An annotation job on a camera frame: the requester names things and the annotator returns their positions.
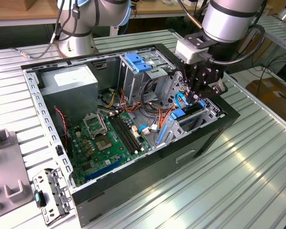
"white label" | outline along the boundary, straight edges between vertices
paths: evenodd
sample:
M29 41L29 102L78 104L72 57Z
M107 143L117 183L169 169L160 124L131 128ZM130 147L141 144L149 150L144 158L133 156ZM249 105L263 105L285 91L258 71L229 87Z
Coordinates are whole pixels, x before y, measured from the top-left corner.
M267 86L267 87L273 87L273 84L271 82L264 82L264 84Z
M58 86L64 86L71 83L85 81L87 78L87 70L80 68L67 73L59 73L54 76L54 79Z
M148 61L148 62L146 62L148 65L152 65L152 64L154 64L154 62L153 61Z
M280 91L276 91L276 92L273 92L273 93L276 94L277 97L281 97L280 94L283 94L283 93L280 92Z
M157 130L157 127L158 127L158 126L157 126L156 124L152 124L152 125L151 125L151 129L152 129L152 130Z

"red wire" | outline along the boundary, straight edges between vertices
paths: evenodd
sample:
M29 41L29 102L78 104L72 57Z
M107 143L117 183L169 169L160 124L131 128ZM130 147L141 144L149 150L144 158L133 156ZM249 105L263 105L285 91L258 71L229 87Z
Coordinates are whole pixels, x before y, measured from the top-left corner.
M54 107L54 110L57 111L60 115L61 115L61 118L62 118L62 122L63 122L63 128L65 129L65 138L66 138L66 147L67 147L67 127L66 127L66 122L65 122L65 118L63 117L61 111L59 109L57 109L56 107Z

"blue expansion slot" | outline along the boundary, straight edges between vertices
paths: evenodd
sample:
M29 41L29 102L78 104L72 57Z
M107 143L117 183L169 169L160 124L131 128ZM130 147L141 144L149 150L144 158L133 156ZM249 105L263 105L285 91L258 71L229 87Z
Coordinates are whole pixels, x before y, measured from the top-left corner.
M124 159L124 158L122 157L122 158L120 158L119 160L117 160L116 162L114 162L113 164L111 164L111 165L109 165L109 166L107 166L107 167L105 167L105 168L102 168L102 169L100 169L99 171L96 171L96 172L94 172L94 173L91 173L91 174L85 176L85 181L91 180L91 179L96 178L96 177L98 177L98 176L100 176L100 175L102 175L102 174L104 174L104 173L106 173L106 172L108 172L108 171L110 171L110 170L113 170L114 168L118 167L118 165L120 164L120 162L121 162L123 159Z

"gray cable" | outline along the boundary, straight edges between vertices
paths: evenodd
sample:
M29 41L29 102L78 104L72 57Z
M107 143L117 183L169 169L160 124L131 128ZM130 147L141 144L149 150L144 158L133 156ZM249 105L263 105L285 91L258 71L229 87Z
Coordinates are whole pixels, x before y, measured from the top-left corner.
M264 27L261 26L261 25L252 25L251 28L258 29L260 31L260 33L261 33L261 36L262 36L261 40L258 43L258 45L253 50L251 50L245 56L242 56L241 58L233 60L233 61L217 61L217 60L214 60L213 58L210 58L209 62L213 63L213 64L217 64L217 65L231 65L231 64L236 64L236 63L239 63L241 61L244 61L244 60L248 59L250 56L254 55L257 52L257 50L259 50L260 47L262 46L262 44L264 42L264 39L265 39L266 33L265 33Z
M41 57L43 57L43 56L47 53L47 51L50 49L50 47L52 46L53 41L54 41L54 39L55 39L55 35L56 35L56 32L57 32L57 27L58 27L58 23L59 23L59 18L61 17L61 12L62 12L62 8L63 8L64 3L65 3L65 0L62 0L62 2L61 2L61 7L59 8L58 15L57 15L57 18L56 18L55 29L54 29L54 32L53 32L51 41L50 41L50 43L48 44L48 46L47 46L47 48L45 49L45 51L43 51L42 54L40 54L39 56L34 57L34 56L29 55L29 54L26 53L25 51L21 51L21 50L16 49L16 48L12 48L12 49L18 51L22 56L25 56L25 57L27 57L27 58L29 58L29 59L40 59Z

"aluminum extrusion table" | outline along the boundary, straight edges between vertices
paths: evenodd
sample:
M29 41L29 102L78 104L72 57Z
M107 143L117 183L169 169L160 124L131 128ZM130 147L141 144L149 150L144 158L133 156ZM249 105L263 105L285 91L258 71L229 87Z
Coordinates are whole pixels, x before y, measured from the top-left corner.
M263 26L266 37L286 50L286 22L276 17L261 17L258 24Z
M178 35L154 31L95 39L100 51L163 43ZM46 45L22 48L41 53ZM51 47L39 61L59 59ZM20 70L31 62L0 50L0 128L16 131L29 179L55 167ZM241 116L195 161L99 217L86 228L283 228L286 224L286 123L228 75L222 97ZM0 228L46 228L31 202L0 217ZM50 228L79 228L72 210Z

